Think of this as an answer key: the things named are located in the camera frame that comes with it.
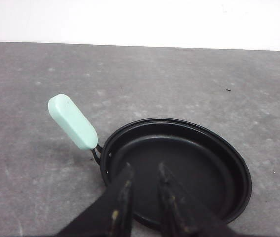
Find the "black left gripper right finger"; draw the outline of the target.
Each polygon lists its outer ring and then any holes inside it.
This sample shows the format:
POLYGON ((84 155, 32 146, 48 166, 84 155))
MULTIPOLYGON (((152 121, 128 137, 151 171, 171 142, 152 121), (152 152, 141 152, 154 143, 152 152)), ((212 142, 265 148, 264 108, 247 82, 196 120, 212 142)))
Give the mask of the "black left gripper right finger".
POLYGON ((235 237, 236 232, 190 195, 171 171, 158 166, 158 199, 163 237, 235 237))

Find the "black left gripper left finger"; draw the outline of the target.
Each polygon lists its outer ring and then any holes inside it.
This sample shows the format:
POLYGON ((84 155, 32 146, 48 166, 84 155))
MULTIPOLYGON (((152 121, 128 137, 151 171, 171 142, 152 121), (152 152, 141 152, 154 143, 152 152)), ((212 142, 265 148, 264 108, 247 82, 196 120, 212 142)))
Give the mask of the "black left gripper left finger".
POLYGON ((105 192, 56 236, 129 237, 133 220, 133 177, 133 169, 127 164, 105 192))

